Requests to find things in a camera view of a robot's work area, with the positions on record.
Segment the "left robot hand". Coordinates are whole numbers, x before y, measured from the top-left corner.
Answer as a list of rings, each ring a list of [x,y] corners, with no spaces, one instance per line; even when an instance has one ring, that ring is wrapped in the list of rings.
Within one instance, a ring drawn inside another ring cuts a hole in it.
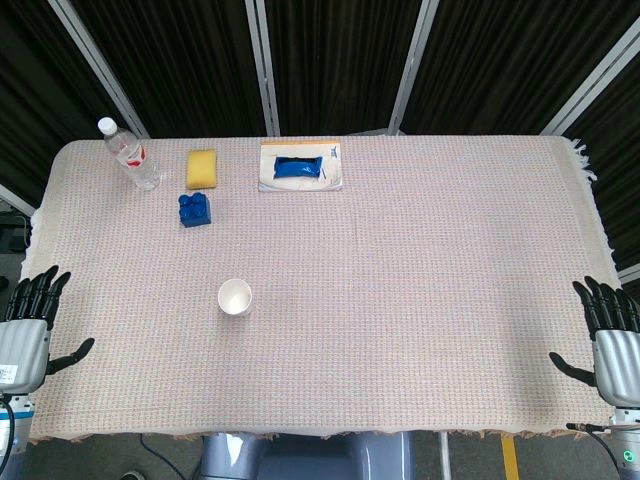
[[[69,272],[57,265],[21,280],[11,292],[1,316],[1,394],[27,395],[39,389],[48,376],[83,360],[95,340],[85,339],[73,353],[50,357],[51,336],[60,297]]]

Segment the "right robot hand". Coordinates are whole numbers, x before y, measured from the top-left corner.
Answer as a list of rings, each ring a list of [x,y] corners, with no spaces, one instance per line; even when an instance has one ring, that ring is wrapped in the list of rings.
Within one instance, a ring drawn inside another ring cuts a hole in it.
[[[639,407],[639,305],[621,289],[590,276],[574,281],[587,326],[593,369],[568,364],[551,352],[549,358],[564,375],[598,390],[616,408]]]

